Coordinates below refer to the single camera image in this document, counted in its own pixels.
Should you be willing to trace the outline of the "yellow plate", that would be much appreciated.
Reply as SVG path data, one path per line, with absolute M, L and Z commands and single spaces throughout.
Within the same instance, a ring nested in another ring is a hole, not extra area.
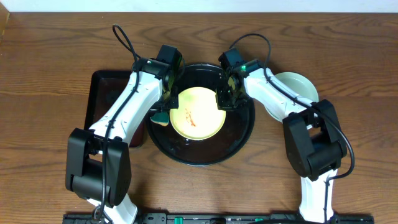
M 178 108 L 170 110 L 174 130 L 196 141 L 214 136 L 225 119 L 226 111 L 218 109 L 216 93 L 204 87 L 192 87 L 179 93 Z

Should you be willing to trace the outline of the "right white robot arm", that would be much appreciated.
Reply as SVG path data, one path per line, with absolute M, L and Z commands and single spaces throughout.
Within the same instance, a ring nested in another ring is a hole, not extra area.
M 228 83 L 216 91 L 218 108 L 231 110 L 253 98 L 281 121 L 287 158 L 301 178 L 299 213 L 307 222 L 330 222 L 333 182 L 341 178 L 342 158 L 352 152 L 334 106 L 295 92 L 258 60 L 220 58 L 219 63 Z

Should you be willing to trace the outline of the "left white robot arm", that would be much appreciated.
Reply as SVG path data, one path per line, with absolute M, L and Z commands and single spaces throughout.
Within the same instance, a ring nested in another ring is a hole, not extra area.
M 181 56 L 140 58 L 108 112 L 89 130 L 76 128 L 69 136 L 65 186 L 95 206 L 93 221 L 134 222 L 129 144 L 147 112 L 171 90 L 181 63 Z

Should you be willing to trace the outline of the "green yellow sponge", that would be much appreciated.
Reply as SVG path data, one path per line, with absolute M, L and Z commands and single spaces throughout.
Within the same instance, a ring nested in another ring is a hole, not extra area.
M 170 117 L 168 112 L 158 112 L 151 116 L 150 120 L 155 124 L 167 126 L 170 122 Z

